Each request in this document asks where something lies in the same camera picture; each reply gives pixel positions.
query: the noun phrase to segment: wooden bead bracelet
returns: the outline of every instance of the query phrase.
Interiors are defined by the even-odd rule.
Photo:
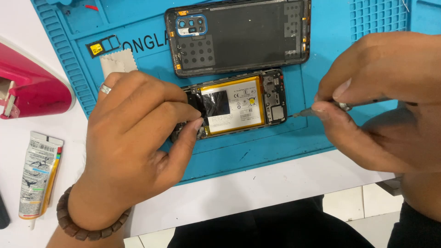
[[[67,201],[69,200],[69,194],[71,193],[72,187],[73,185],[64,192],[56,206],[58,224],[60,225],[61,229],[63,229],[64,232],[70,237],[75,237],[75,239],[81,241],[86,240],[87,237],[89,237],[90,241],[104,239],[112,235],[112,233],[118,231],[127,221],[132,208],[127,209],[121,215],[121,217],[108,228],[99,231],[88,231],[80,228],[72,221],[69,211],[67,210]]]

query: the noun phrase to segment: tile floor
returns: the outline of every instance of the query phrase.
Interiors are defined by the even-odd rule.
[[[376,184],[325,195],[324,211],[361,233],[376,248],[385,248],[399,220],[402,196],[391,196]],[[126,248],[167,248],[174,228],[124,239]]]

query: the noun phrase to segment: white table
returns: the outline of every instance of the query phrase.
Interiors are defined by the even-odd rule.
[[[0,36],[38,58],[66,79],[49,39],[28,0],[2,0]],[[18,217],[20,184],[29,132],[65,141],[52,202],[81,174],[85,163],[87,119],[78,103],[62,115],[0,120],[0,192],[11,224],[0,230],[0,247],[44,247],[57,226],[50,207],[29,231]],[[136,236],[247,210],[285,203],[390,178],[393,173],[364,170],[339,151],[264,166],[224,177],[173,187],[138,204],[126,236]]]

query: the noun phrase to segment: pink tape dispenser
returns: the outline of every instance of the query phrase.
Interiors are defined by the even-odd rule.
[[[74,103],[68,82],[0,37],[1,119],[64,113]]]

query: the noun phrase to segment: dark pants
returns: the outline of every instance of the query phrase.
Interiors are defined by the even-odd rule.
[[[169,248],[373,246],[345,222],[323,213],[323,195],[176,228]]]

